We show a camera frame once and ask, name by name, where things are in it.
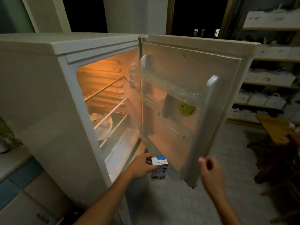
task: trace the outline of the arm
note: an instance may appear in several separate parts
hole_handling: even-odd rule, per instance
[[[199,158],[198,163],[203,186],[214,203],[222,224],[242,225],[226,198],[224,176],[216,158]]]
[[[153,156],[151,153],[146,153],[135,157],[128,168],[118,176],[100,199],[74,225],[110,224],[130,182],[156,170],[156,166],[146,163],[148,157]]]

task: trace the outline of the hand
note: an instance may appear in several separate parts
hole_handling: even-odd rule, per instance
[[[215,157],[198,159],[201,180],[209,197],[214,201],[225,198],[225,181],[222,168]]]
[[[143,153],[138,155],[129,164],[125,172],[130,176],[131,180],[144,177],[146,174],[155,171],[157,169],[156,165],[149,165],[146,162],[147,158],[155,157],[151,153]]]

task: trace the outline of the kitchen counter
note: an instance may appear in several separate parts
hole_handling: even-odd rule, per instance
[[[26,146],[14,148],[6,154],[0,155],[0,182],[26,163],[31,156]]]

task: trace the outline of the white plastic bag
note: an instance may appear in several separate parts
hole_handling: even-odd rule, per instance
[[[90,115],[90,119],[92,122],[96,122],[99,123],[105,116],[100,115],[100,114],[96,114],[96,113],[92,113]],[[113,119],[111,118],[111,116],[109,116],[105,121],[103,121],[101,123],[101,125],[99,125],[96,129],[96,136],[97,136],[97,140],[106,140],[111,136],[112,133],[112,127],[113,127]]]

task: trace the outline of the refrigerator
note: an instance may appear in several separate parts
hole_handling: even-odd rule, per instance
[[[209,154],[258,46],[167,35],[2,34],[0,116],[82,207],[141,145],[167,157],[171,179],[195,188],[197,160]],[[131,223],[126,198],[117,216]]]

